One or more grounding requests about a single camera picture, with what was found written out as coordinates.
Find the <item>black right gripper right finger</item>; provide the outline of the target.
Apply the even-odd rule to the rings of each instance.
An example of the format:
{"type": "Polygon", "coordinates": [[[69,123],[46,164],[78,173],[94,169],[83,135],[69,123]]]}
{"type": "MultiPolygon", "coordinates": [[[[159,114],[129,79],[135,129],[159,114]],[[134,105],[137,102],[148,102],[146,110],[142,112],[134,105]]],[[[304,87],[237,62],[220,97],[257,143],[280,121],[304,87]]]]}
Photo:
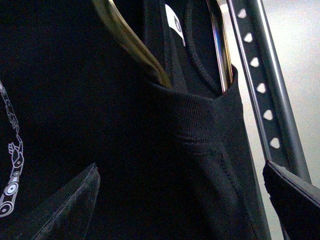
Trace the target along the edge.
{"type": "Polygon", "coordinates": [[[291,240],[320,238],[320,189],[285,167],[267,161],[264,185],[280,223],[291,240]]]}

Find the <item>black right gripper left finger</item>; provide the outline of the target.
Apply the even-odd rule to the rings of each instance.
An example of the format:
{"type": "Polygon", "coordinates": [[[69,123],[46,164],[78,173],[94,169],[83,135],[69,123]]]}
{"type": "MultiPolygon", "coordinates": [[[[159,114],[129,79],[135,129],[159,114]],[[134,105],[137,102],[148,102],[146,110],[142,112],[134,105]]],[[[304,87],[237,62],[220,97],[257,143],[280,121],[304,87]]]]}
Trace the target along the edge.
{"type": "Polygon", "coordinates": [[[88,166],[27,216],[0,233],[2,240],[84,240],[101,177],[88,166]]]}

